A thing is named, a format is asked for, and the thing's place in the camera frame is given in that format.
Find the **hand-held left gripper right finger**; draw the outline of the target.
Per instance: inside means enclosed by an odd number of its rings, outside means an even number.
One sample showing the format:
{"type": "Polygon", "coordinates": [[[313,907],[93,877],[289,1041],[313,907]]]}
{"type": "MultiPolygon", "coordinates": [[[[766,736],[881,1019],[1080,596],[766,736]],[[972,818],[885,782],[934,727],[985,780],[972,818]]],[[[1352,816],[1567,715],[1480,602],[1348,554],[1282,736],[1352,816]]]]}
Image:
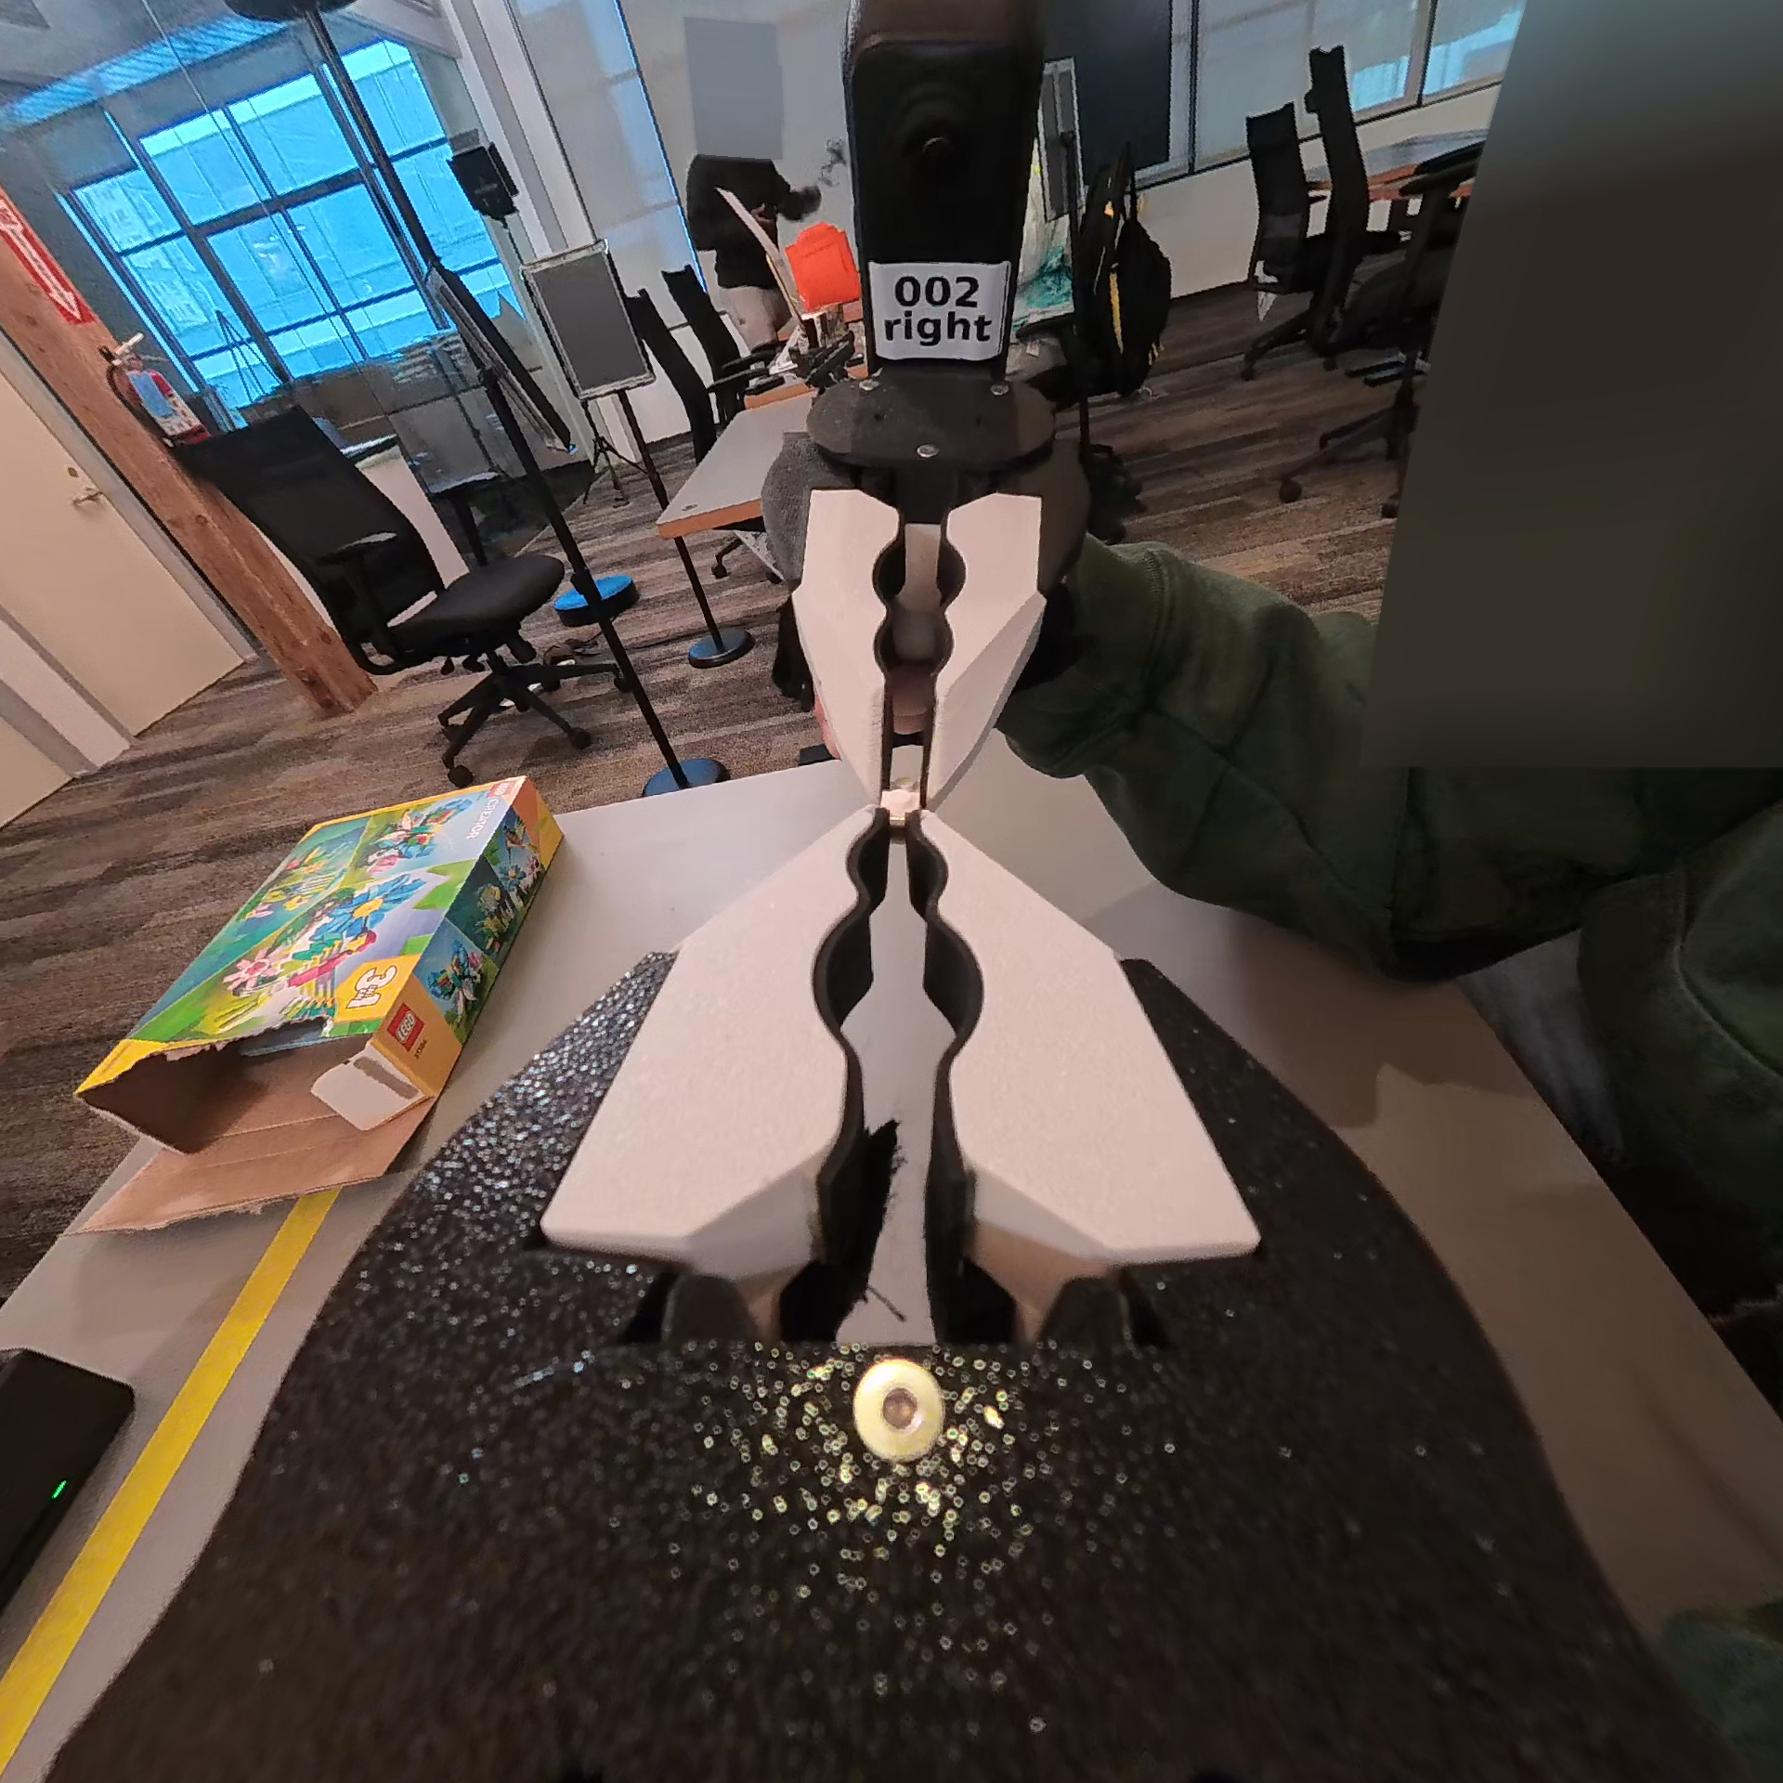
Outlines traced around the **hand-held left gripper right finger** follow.
{"type": "Polygon", "coordinates": [[[934,814],[904,831],[948,1021],[930,1271],[1088,1275],[1251,1255],[1255,1217],[1118,956],[934,814]]]}

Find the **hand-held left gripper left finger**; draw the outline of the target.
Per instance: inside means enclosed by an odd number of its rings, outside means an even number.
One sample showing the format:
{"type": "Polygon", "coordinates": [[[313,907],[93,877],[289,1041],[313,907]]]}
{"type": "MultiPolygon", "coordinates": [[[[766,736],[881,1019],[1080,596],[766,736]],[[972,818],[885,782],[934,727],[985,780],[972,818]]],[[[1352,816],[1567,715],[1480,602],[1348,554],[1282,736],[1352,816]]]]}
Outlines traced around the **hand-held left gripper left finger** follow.
{"type": "Polygon", "coordinates": [[[542,1215],[560,1249],[728,1281],[857,1241],[859,1059],[890,816],[851,814],[681,946],[542,1215]]]}

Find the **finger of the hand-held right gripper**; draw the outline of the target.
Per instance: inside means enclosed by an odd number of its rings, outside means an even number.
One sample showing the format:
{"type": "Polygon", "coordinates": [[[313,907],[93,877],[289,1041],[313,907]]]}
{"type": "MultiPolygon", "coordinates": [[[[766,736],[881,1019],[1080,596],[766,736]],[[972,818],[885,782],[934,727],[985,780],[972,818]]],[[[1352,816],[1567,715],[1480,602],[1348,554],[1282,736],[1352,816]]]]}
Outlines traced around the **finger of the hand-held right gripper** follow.
{"type": "Polygon", "coordinates": [[[920,802],[962,778],[1013,691],[1043,618],[1041,501],[987,495],[908,527],[908,732],[920,802]]]}
{"type": "Polygon", "coordinates": [[[896,511],[859,491],[813,493],[793,616],[833,756],[885,808],[898,671],[892,614],[877,590],[881,560],[900,543],[896,511]]]}

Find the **person's right forearm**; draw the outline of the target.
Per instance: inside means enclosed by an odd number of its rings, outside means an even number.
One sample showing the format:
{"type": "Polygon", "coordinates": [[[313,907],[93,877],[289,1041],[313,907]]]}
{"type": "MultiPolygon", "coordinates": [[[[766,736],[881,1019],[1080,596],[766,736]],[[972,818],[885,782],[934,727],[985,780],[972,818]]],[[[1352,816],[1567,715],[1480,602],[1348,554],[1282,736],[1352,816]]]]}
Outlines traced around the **person's right forearm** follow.
{"type": "Polygon", "coordinates": [[[1152,879],[1401,982],[1581,926],[1607,889],[1779,812],[1779,770],[1387,770],[1375,628],[1169,546],[1088,539],[997,729],[1084,778],[1152,879]]]}

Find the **lego box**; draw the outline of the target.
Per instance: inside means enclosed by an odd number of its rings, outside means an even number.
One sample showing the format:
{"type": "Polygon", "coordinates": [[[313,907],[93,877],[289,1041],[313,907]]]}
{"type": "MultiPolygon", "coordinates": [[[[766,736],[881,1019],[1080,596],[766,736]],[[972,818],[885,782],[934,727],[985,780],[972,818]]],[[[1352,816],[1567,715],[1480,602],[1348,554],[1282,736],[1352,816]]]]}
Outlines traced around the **lego box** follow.
{"type": "Polygon", "coordinates": [[[301,835],[79,1085],[156,1148],[79,1231],[150,1233],[390,1172],[562,839],[528,778],[301,835]]]}

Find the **black backpack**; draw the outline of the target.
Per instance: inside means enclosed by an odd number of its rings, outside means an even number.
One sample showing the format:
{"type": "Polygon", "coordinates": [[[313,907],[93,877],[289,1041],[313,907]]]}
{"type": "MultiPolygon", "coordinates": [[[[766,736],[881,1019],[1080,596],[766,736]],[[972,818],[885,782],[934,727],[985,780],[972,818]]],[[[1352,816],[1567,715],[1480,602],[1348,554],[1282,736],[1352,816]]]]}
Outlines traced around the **black backpack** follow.
{"type": "Polygon", "coordinates": [[[1130,145],[1096,170],[1074,240],[1076,329],[1090,398],[1134,396],[1171,307],[1171,265],[1140,222],[1130,145]]]}

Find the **black mesh office chair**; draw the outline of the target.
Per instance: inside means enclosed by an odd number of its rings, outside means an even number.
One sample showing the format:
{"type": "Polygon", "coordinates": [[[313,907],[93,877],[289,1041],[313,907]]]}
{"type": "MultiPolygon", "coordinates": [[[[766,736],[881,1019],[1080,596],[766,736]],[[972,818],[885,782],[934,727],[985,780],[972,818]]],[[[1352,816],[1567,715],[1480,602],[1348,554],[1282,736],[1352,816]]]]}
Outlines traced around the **black mesh office chair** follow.
{"type": "Polygon", "coordinates": [[[1342,48],[1308,50],[1306,109],[1326,147],[1326,224],[1310,232],[1312,190],[1304,172],[1298,115],[1292,103],[1247,119],[1247,145],[1257,192],[1257,234],[1251,283],[1259,297],[1306,295],[1302,313],[1288,317],[1247,347],[1239,378],[1253,382],[1260,360],[1292,343],[1326,351],[1336,317],[1365,258],[1395,254],[1407,240],[1407,208],[1395,202],[1387,230],[1369,230],[1371,194],[1357,125],[1350,101],[1342,48]]]}

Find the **whiteboard easel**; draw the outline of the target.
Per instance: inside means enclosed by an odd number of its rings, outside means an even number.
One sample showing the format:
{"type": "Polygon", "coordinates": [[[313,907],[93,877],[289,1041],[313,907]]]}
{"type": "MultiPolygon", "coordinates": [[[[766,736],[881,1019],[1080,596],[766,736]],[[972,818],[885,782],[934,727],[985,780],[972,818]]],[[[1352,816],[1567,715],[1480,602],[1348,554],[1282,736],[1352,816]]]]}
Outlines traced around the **whiteboard easel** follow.
{"type": "Polygon", "coordinates": [[[633,390],[651,386],[657,368],[635,331],[609,252],[594,242],[560,256],[526,260],[522,279],[596,455],[615,453],[596,416],[596,404],[613,398],[633,436],[657,509],[665,511],[667,491],[631,404],[633,390]]]}

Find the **person's green jacket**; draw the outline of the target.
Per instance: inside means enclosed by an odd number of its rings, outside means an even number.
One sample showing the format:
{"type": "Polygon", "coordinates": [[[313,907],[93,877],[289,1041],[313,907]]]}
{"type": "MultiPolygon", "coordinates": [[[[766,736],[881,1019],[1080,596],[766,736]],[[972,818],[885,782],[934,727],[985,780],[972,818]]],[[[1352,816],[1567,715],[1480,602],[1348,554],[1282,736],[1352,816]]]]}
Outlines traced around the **person's green jacket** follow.
{"type": "Polygon", "coordinates": [[[1781,820],[1603,891],[1579,988],[1613,1188],[1773,1413],[1781,1393],[1781,820]]]}

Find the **yellow tape strip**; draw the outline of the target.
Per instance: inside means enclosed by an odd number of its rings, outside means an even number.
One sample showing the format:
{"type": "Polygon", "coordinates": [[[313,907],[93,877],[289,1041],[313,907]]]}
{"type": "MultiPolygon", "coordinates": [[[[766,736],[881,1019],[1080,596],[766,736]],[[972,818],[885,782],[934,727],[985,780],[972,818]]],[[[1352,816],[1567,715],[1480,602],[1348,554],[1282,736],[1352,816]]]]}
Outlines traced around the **yellow tape strip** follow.
{"type": "Polygon", "coordinates": [[[152,1233],[69,1231],[4,1304],[4,1348],[134,1393],[4,1609],[4,1779],[45,1777],[164,1615],[322,1302],[402,1186],[376,1180],[152,1233]]]}

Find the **wooden pillar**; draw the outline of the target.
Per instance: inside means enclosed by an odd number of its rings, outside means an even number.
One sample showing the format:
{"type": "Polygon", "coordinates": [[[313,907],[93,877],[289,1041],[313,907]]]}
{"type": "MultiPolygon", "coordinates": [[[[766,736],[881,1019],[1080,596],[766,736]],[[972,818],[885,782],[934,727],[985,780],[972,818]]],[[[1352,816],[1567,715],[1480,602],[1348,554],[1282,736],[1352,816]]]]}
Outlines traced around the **wooden pillar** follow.
{"type": "Polygon", "coordinates": [[[115,337],[10,196],[2,236],[2,327],[12,347],[311,707],[336,717],[364,705],[372,681],[315,596],[257,527],[192,479],[158,430],[113,390],[103,353],[115,337]]]}

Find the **red fire extinguisher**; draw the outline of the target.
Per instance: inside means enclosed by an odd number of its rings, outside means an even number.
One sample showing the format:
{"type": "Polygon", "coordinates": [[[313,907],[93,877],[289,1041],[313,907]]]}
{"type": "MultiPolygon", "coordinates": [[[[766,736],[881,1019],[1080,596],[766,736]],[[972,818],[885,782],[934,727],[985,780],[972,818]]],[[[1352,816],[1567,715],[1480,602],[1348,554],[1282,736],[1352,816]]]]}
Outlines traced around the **red fire extinguisher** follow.
{"type": "Polygon", "coordinates": [[[136,420],[162,440],[178,438],[182,424],[174,412],[168,390],[156,382],[136,353],[142,335],[134,335],[119,345],[101,347],[105,374],[111,390],[136,420]]]}

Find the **black power station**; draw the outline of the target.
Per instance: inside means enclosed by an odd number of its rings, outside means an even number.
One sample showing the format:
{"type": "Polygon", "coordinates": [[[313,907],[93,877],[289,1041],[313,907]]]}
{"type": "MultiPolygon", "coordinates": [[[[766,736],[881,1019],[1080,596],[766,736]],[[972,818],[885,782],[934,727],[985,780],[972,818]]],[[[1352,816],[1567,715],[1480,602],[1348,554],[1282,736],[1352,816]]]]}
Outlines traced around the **black power station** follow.
{"type": "Polygon", "coordinates": [[[2,1358],[2,1607],[136,1407],[133,1388],[34,1350],[2,1358]]]}

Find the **beige door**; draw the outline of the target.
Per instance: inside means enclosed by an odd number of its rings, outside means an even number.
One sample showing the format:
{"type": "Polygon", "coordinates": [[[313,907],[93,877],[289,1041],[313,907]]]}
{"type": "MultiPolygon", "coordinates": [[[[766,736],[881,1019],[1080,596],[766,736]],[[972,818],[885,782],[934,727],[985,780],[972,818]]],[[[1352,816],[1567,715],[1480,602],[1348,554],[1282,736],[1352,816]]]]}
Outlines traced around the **beige door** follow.
{"type": "Polygon", "coordinates": [[[12,382],[2,582],[4,614],[133,736],[249,659],[12,382]]]}

